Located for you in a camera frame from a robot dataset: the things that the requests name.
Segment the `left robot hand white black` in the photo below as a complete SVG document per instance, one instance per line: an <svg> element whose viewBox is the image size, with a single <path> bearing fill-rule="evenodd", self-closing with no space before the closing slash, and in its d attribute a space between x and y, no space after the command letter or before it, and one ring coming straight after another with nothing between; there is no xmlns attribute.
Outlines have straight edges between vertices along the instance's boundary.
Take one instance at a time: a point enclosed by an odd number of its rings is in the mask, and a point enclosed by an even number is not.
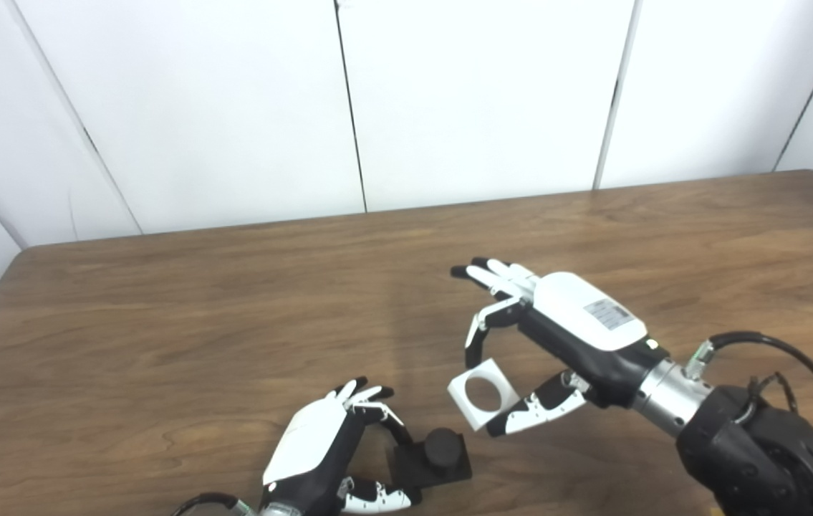
<svg viewBox="0 0 813 516"><path fill-rule="evenodd" d="M403 420L386 404L389 386L353 378L292 416L262 477L259 515L370 515L400 512L423 501L416 487L348 474L366 428L379 424L396 444L412 444Z"/></svg>

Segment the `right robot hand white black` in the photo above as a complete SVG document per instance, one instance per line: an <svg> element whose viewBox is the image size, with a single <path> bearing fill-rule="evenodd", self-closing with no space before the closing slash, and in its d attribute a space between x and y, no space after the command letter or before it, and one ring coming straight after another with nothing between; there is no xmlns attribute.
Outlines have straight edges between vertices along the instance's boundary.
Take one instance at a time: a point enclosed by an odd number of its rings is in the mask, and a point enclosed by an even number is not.
<svg viewBox="0 0 813 516"><path fill-rule="evenodd" d="M553 421L584 402L631 409L649 372L668 359L642 320L579 275L538 277L515 262L485 257L452 267L450 274L472 281L495 300L472 317L467 369L481 364L489 331L507 327L517 327L564 364L563 371L487 422L492 437Z"/></svg>

